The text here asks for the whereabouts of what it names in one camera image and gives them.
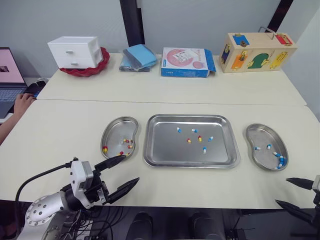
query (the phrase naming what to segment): laptop screen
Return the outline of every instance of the laptop screen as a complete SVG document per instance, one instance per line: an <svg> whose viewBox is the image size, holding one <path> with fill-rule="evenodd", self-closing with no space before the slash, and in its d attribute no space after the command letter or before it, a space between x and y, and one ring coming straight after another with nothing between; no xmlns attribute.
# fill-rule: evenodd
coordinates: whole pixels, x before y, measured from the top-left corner
<svg viewBox="0 0 320 240"><path fill-rule="evenodd" d="M0 86L1 85L25 85L25 81L8 47L0 47Z"/></svg>

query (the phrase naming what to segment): red bowl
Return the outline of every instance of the red bowl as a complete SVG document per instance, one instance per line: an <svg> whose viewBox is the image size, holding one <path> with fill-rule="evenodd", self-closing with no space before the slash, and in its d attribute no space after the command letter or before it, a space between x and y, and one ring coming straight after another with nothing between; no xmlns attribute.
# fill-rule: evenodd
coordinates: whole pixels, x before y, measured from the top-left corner
<svg viewBox="0 0 320 240"><path fill-rule="evenodd" d="M97 67L95 68L88 67L84 70L79 70L76 68L59 68L60 71L76 77L89 77L91 75L100 73L107 66L107 63L110 59L110 54L107 52L107 50L104 47L100 47L100 48L101 48L103 60L99 62Z"/></svg>

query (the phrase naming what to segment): folded towel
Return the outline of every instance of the folded towel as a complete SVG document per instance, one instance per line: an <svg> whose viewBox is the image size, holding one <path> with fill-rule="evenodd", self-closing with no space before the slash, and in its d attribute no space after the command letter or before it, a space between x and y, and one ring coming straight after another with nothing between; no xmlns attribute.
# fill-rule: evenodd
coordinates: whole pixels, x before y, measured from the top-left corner
<svg viewBox="0 0 320 240"><path fill-rule="evenodd" d="M123 53L127 56L131 66L135 70L151 67L157 62L154 53L142 44L130 46L123 50Z"/></svg>
<svg viewBox="0 0 320 240"><path fill-rule="evenodd" d="M121 61L121 64L119 66L119 70L122 71L122 72L150 72L150 69L151 67L150 66L147 66L147 67L144 67L144 68L140 68L138 70L135 70L128 57L126 55L123 56L122 58L122 61Z"/></svg>

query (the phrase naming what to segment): metal handle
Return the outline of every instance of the metal handle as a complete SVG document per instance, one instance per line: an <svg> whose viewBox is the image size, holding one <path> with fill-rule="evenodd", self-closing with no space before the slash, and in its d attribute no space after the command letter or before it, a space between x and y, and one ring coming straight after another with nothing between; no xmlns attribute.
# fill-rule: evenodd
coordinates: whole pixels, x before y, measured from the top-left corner
<svg viewBox="0 0 320 240"><path fill-rule="evenodd" d="M271 40L273 40L273 39L275 38L275 35L276 35L275 31L271 30L270 28L261 26L261 27L259 28L258 33L260 33L260 30L261 30L261 29L265 29L265 30L269 31L270 33L273 33L273 36L272 36Z"/></svg>

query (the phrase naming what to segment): laptop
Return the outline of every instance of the laptop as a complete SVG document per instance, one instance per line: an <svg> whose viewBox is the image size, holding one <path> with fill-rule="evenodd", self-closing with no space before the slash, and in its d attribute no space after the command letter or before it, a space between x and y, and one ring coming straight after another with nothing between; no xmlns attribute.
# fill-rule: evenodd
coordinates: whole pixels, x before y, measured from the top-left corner
<svg viewBox="0 0 320 240"><path fill-rule="evenodd" d="M0 119L15 104L18 94L23 94L27 84L21 76L9 47L0 47Z"/></svg>

